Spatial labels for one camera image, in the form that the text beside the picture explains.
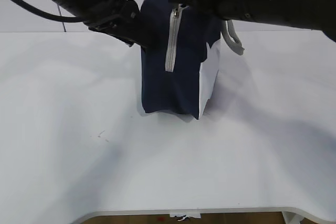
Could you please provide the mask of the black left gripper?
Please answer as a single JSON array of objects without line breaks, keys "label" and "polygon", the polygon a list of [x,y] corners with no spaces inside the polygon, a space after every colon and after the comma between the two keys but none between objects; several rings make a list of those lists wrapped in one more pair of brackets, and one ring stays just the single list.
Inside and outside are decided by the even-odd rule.
[{"label": "black left gripper", "polygon": [[151,17],[139,13],[132,0],[82,0],[84,24],[92,31],[127,40],[142,48],[153,47],[157,32]]}]

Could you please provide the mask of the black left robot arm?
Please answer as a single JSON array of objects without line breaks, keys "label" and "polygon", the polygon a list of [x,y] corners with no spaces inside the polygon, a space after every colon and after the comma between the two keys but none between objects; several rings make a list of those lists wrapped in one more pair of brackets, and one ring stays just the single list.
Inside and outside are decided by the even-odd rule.
[{"label": "black left robot arm", "polygon": [[155,34],[134,0],[52,0],[77,18],[90,31],[107,34],[132,46],[147,48]]}]

